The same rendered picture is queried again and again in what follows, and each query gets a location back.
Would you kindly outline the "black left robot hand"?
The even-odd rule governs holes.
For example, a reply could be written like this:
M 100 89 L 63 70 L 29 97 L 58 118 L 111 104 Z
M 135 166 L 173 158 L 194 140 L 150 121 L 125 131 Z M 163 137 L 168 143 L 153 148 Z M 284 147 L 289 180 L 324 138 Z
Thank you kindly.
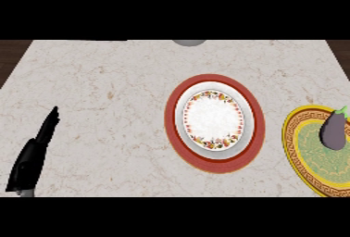
M 15 160 L 9 174 L 8 192 L 36 189 L 46 161 L 46 150 L 60 121 L 58 107 L 54 107 L 38 136 L 29 140 Z

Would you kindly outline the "red rimmed floral plate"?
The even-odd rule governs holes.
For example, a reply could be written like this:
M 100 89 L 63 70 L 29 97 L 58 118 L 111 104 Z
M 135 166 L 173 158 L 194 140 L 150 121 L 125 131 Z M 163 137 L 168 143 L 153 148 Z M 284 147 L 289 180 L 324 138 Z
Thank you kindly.
M 266 120 L 249 88 L 232 78 L 201 74 L 170 95 L 165 125 L 184 160 L 212 173 L 241 169 L 258 157 Z

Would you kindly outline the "yellow green patterned plate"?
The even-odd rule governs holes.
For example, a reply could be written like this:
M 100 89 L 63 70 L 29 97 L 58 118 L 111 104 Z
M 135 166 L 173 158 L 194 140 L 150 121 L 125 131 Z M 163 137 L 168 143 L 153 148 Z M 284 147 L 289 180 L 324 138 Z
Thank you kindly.
M 290 165 L 321 196 L 350 197 L 350 118 L 345 124 L 346 146 L 340 151 L 321 142 L 321 128 L 334 109 L 300 106 L 286 118 L 283 143 Z

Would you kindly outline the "purple eggplant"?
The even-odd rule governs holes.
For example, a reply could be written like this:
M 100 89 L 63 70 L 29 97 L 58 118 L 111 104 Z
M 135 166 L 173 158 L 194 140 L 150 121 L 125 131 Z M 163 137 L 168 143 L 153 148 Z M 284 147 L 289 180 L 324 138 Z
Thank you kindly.
M 321 142 L 331 150 L 342 150 L 346 145 L 345 125 L 348 119 L 348 106 L 336 110 L 321 128 Z

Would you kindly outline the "grey round object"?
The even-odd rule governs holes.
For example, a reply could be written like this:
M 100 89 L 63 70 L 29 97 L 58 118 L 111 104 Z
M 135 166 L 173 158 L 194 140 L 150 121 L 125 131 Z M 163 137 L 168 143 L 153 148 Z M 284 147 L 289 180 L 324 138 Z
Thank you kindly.
M 173 40 L 176 44 L 193 47 L 201 45 L 207 40 Z

